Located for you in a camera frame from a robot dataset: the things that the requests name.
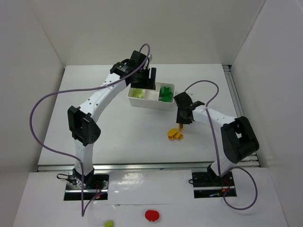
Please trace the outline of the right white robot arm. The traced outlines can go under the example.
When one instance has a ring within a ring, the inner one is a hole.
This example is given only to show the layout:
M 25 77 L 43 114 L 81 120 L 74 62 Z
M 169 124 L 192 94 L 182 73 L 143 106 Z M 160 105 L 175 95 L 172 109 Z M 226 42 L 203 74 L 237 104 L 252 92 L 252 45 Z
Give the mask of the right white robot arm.
M 219 186 L 223 177 L 240 161 L 259 150 L 259 142 L 248 118 L 224 115 L 182 92 L 174 96 L 177 105 L 178 128 L 168 133 L 169 139 L 182 139 L 184 125 L 200 122 L 212 130 L 216 160 L 207 167 L 206 176 L 192 180 L 195 187 L 208 183 Z

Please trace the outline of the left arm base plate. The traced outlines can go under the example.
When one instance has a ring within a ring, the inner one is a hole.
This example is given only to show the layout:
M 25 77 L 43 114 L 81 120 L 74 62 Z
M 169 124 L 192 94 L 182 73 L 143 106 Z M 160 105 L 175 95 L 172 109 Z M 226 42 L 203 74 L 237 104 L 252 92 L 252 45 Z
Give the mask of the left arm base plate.
M 58 174 L 57 179 L 66 182 L 64 201 L 81 200 L 81 181 L 74 175 Z M 109 174 L 96 174 L 84 184 L 84 200 L 89 201 L 94 196 L 95 200 L 108 199 Z

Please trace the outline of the yellow black striped lego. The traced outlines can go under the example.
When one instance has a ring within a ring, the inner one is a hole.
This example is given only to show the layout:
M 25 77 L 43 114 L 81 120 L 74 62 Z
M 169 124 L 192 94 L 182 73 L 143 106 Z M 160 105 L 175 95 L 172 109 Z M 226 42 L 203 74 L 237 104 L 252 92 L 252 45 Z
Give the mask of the yellow black striped lego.
M 178 124 L 178 130 L 179 130 L 179 131 L 182 131 L 183 128 L 184 128 L 183 124 L 179 123 L 179 124 Z

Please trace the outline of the light green lego 2x2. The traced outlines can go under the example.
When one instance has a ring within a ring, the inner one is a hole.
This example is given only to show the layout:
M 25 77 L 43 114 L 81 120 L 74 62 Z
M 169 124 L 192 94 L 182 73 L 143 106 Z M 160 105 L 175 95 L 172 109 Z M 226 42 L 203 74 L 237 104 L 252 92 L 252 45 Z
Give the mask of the light green lego 2x2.
M 140 88 L 134 88 L 133 89 L 133 93 L 134 94 L 144 94 L 145 90 L 144 89 L 140 89 Z

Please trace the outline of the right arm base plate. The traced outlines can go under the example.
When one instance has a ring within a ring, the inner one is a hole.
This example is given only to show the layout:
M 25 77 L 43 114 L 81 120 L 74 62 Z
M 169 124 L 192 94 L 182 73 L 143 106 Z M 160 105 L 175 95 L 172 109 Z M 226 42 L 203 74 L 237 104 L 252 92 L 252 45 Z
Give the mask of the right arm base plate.
M 195 199 L 236 197 L 234 178 L 231 172 L 223 177 L 211 176 L 205 168 L 192 170 L 188 183 L 193 186 Z

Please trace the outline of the dark green lego 2x2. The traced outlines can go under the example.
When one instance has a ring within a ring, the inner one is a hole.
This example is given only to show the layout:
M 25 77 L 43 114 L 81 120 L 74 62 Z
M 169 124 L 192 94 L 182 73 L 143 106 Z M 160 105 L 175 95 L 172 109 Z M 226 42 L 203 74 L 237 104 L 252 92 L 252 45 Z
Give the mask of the dark green lego 2x2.
M 161 102 L 165 102 L 165 103 L 171 103 L 172 102 L 172 97 L 171 96 L 163 96 L 163 97 L 160 97 L 160 101 Z
M 170 96 L 172 94 L 170 87 L 162 87 L 160 89 L 160 97 Z

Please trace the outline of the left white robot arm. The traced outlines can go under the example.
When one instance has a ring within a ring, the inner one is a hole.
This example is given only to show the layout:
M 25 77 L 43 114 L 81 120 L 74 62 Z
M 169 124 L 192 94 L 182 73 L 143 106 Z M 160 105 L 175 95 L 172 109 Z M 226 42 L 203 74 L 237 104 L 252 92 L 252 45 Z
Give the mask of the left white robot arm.
M 156 68 L 150 68 L 151 54 L 133 51 L 129 59 L 116 63 L 107 78 L 90 98 L 78 107 L 71 106 L 68 123 L 75 142 L 78 160 L 73 175 L 87 185 L 94 175 L 92 163 L 94 143 L 101 135 L 97 121 L 110 102 L 127 86 L 140 89 L 155 89 Z

